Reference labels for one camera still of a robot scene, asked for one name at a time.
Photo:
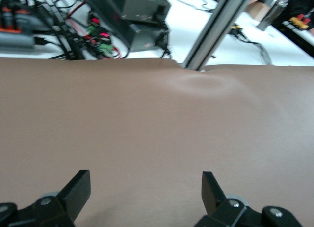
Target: metal cylinder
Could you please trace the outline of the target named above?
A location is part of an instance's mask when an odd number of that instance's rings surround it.
[[[201,70],[250,0],[220,0],[182,67]]]
[[[264,16],[261,22],[257,25],[257,28],[261,31],[266,30],[267,26],[273,23],[273,21],[282,13],[287,5],[288,3],[284,0],[277,0],[266,16]]]

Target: red wire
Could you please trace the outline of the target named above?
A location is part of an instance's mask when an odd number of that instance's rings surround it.
[[[77,10],[79,10],[81,7],[83,7],[86,4],[86,1],[83,1],[80,5],[78,5],[76,8],[72,10],[66,17],[66,19],[69,19]]]

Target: metal post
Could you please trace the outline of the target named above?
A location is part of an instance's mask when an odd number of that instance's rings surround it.
[[[182,67],[201,70],[250,0],[220,0]]]

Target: silver screw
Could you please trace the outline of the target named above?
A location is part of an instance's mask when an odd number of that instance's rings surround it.
[[[229,200],[229,204],[235,208],[240,207],[240,204],[236,200]]]
[[[47,205],[51,202],[50,198],[43,198],[41,201],[40,201],[40,204],[41,205]]]
[[[7,209],[9,209],[8,206],[1,206],[0,207],[0,213],[6,211]]]
[[[283,216],[282,212],[276,208],[271,208],[270,213],[276,217],[282,217]]]

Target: white table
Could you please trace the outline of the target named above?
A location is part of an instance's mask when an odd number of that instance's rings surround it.
[[[168,1],[172,4],[167,16],[167,23],[171,30],[169,49],[172,51],[172,57],[175,61],[183,62],[211,14],[195,10],[176,0]],[[201,0],[182,1],[198,8],[201,8],[203,4]],[[210,2],[210,0],[208,1],[209,5],[207,7],[214,8],[215,3]],[[86,20],[87,10],[88,7],[84,7],[76,13],[75,17]],[[268,27],[266,31],[260,31],[256,28],[258,22],[252,19],[247,13],[242,13],[236,22],[244,28],[244,33],[251,41],[256,41],[264,45],[274,65],[314,66],[314,59],[312,57],[280,34],[275,28]],[[125,53],[125,47],[119,40],[114,39],[114,43]],[[36,46],[35,51],[28,54],[2,51],[0,52],[0,57],[49,58],[61,53],[58,47],[46,45]],[[162,50],[135,52],[130,53],[128,58],[160,57],[162,53]],[[223,39],[214,55],[217,58],[210,59],[207,65],[264,64],[257,47],[252,44],[242,43],[229,35]]]

